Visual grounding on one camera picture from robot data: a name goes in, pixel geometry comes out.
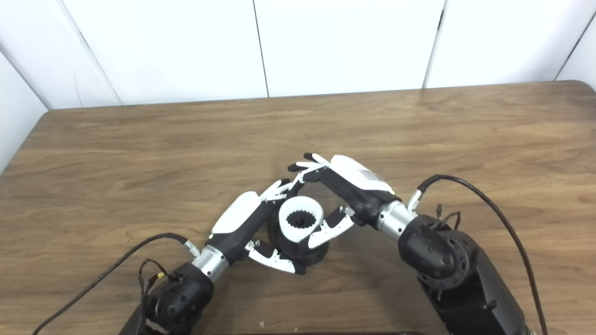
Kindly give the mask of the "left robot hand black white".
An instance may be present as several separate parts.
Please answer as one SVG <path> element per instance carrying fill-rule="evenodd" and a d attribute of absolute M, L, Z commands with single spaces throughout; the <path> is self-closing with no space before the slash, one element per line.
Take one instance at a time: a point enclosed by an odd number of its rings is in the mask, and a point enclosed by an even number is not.
<path fill-rule="evenodd" d="M 253 240 L 285 201 L 290 182 L 289 179 L 278 180 L 262 194 L 249 191 L 239 195 L 217 220 L 200 256 L 192 264 L 212 282 L 234 263 L 247 257 L 278 271 L 304 275 L 304 265 L 281 255 L 266 242 Z"/>

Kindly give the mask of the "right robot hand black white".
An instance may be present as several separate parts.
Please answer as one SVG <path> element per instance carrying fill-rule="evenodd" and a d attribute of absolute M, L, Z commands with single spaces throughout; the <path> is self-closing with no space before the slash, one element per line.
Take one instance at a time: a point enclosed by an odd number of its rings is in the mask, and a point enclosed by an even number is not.
<path fill-rule="evenodd" d="M 296 196 L 307 183 L 321 183 L 346 203 L 306 238 L 308 248 L 325 244 L 353 225 L 369 225 L 398 241 L 417 218 L 385 180 L 355 159 L 336 154 L 328 161 L 315 153 L 305 153 L 304 158 L 287 168 L 297 174 L 288 195 Z"/>

